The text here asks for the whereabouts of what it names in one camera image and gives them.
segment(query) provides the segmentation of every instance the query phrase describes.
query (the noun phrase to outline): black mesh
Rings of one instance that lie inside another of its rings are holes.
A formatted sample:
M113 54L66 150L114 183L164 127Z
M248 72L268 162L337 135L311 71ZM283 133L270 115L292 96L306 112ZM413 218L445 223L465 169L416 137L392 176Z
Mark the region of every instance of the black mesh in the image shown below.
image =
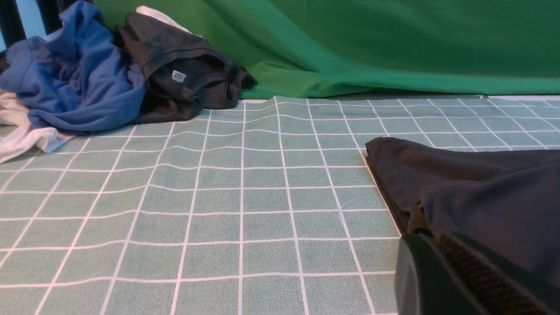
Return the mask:
M547 314L501 275L443 234L439 247L462 282L490 314Z

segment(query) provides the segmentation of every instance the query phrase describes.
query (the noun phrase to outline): white cloth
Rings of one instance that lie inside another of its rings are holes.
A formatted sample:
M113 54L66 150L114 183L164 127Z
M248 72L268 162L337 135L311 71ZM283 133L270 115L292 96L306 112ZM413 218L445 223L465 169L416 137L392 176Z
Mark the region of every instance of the white cloth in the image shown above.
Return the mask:
M28 111L16 94L0 91L0 124L18 126L0 140L0 163L22 155L34 145L45 152L52 152L73 138L59 133L53 127L32 129L27 118Z
M187 30L186 28L182 27L181 25L179 25L179 23L175 22L171 17L168 17L167 15L161 13L158 10L152 9L152 8L148 8L146 6L141 6L141 7L137 7L136 8L136 13L140 13L141 15L147 15L147 16L151 16L165 24L177 27L178 29L185 31L189 34L192 34L191 31Z

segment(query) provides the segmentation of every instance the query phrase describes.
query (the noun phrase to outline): black object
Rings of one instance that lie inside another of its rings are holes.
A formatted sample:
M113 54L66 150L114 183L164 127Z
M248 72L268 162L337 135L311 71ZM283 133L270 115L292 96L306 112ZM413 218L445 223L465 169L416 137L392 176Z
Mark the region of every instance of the black object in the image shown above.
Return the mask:
M6 54L0 53L0 75L4 71L8 70L9 67L10 67L10 64L6 60Z
M455 152L396 138L366 147L403 234L461 233L560 286L560 150Z
M560 290L460 234L400 240L399 314L558 314Z
M366 148L405 235L399 313L560 312L560 150L455 152L396 138Z
M115 43L140 65L148 83L141 113L130 124L185 121L201 109L237 106L255 84L244 69L204 39L139 13L117 26Z
M0 31L6 48L25 39L24 25L21 22L16 0L0 1Z
M41 12L45 32L51 34L62 27L62 22L58 15L66 8L62 8L57 0L35 0Z

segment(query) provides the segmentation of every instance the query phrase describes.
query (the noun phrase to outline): blue shirt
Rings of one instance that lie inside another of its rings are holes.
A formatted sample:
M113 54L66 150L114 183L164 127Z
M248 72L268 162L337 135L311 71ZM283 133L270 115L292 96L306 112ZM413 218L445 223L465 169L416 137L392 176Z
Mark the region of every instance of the blue shirt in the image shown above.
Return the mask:
M54 39L33 37L9 48L0 89L15 92L30 108L34 128L102 131L132 121L145 79L113 45L101 11L77 1L60 18L63 27Z

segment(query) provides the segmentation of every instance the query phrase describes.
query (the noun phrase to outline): clothes pile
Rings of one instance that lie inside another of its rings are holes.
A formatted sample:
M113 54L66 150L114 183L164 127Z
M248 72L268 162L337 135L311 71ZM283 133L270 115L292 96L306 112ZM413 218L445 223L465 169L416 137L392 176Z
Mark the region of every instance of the clothes pile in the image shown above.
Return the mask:
M256 84L243 68L165 14L139 7L115 37L101 11L77 1L50 40L11 46L0 70L0 163L34 144L51 152L86 132L185 121L202 109L237 106Z

